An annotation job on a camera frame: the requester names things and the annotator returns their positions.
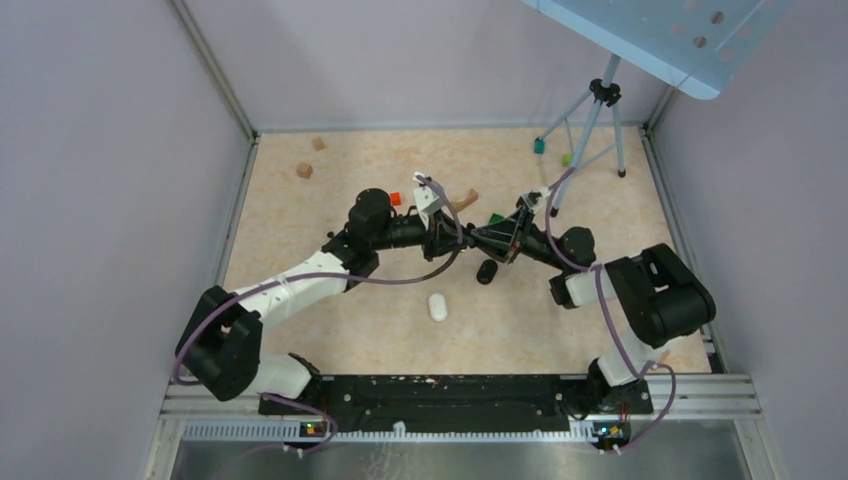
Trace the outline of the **black earbud charging case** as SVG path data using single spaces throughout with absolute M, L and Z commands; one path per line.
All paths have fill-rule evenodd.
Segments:
M 499 264 L 495 260 L 484 260 L 478 268 L 475 279 L 481 285 L 489 285 L 497 275 Z

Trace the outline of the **white earbud charging case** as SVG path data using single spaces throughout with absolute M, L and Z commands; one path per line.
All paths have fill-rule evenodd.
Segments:
M 443 322 L 449 316 L 446 297 L 441 293 L 433 293 L 427 300 L 428 314 L 435 322 Z

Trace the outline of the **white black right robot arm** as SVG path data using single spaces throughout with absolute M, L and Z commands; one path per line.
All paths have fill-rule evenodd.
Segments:
M 612 348 L 590 363 L 580 392 L 585 408 L 614 411 L 673 343 L 716 317 L 712 295 L 665 243 L 600 264 L 590 229 L 572 227 L 555 237 L 536 226 L 524 207 L 490 225 L 469 225 L 465 232 L 471 246 L 495 261 L 508 264 L 526 255 L 560 269 L 549 287 L 554 302 L 565 309 L 596 303 L 613 329 L 609 304 L 619 303 L 628 328 L 612 331 Z

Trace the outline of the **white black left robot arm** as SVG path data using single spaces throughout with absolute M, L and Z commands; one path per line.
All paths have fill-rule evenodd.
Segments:
M 421 184 L 415 194 L 416 204 L 400 214 L 388 192 L 366 189 L 344 227 L 307 260 L 255 286 L 207 289 L 176 347 L 173 381 L 201 385 L 222 402 L 272 394 L 297 413 L 314 410 L 321 397 L 317 369 L 296 354 L 264 350 L 263 339 L 317 302 L 376 283 L 381 250 L 419 246 L 426 260 L 455 260 L 470 241 L 456 209 L 437 186 Z

